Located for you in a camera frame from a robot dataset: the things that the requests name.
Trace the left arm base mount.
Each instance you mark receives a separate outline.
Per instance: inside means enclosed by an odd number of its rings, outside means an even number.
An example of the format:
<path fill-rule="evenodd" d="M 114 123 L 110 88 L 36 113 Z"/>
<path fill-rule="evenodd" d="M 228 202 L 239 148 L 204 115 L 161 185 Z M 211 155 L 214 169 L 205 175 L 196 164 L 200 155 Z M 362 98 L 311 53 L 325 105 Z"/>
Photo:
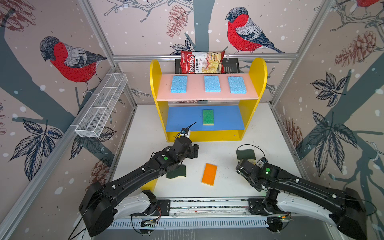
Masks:
<path fill-rule="evenodd" d="M 143 190 L 140 193 L 141 197 L 144 197 L 144 206 L 147 206 L 145 210 L 142 210 L 143 207 L 139 207 L 138 211 L 130 214 L 132 217 L 145 217 L 145 216 L 154 216 L 162 217 L 169 216 L 171 210 L 171 200 L 158 199 L 151 190 Z"/>

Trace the light blue sponge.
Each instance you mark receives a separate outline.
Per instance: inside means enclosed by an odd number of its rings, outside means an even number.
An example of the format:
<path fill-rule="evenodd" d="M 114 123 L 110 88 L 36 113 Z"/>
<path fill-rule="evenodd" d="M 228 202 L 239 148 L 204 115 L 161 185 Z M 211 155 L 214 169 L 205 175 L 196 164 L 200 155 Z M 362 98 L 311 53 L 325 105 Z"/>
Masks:
<path fill-rule="evenodd" d="M 171 93 L 186 93 L 187 92 L 187 76 L 173 76 Z"/>
<path fill-rule="evenodd" d="M 231 94 L 246 94 L 247 89 L 243 77 L 228 77 Z"/>
<path fill-rule="evenodd" d="M 206 93 L 220 93 L 221 86 L 219 76 L 204 76 L 205 92 Z"/>

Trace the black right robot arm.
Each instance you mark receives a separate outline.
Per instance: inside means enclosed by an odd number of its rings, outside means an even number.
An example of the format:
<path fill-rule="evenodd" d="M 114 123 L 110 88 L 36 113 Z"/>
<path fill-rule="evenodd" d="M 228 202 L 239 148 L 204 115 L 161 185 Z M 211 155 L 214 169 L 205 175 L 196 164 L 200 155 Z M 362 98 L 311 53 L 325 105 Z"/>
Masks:
<path fill-rule="evenodd" d="M 249 199 L 252 215 L 297 213 L 334 225 L 349 238 L 368 238 L 367 211 L 355 190 L 341 191 L 311 183 L 269 164 L 265 158 L 255 163 L 240 160 L 236 171 L 258 192 L 266 192 L 264 198 Z"/>

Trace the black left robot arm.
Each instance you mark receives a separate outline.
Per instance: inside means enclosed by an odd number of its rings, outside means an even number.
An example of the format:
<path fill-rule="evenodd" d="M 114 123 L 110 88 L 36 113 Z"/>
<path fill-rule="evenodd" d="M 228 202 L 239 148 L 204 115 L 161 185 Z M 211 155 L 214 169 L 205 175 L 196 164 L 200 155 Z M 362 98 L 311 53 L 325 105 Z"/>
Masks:
<path fill-rule="evenodd" d="M 106 230 L 119 214 L 118 204 L 145 184 L 178 169 L 185 159 L 199 156 L 199 145 L 184 136 L 172 146 L 153 153 L 136 170 L 106 184 L 92 183 L 79 206 L 79 212 L 91 237 Z"/>

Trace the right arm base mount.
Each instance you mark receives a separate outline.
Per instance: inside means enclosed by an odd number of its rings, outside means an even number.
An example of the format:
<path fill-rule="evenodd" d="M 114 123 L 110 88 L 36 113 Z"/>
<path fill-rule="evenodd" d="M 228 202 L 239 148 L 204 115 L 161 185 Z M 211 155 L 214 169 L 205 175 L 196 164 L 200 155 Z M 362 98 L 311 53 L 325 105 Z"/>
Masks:
<path fill-rule="evenodd" d="M 281 192 L 279 190 L 269 189 L 264 198 L 248 199 L 251 215 L 270 216 L 270 215 L 287 215 L 278 207 L 277 197 Z"/>

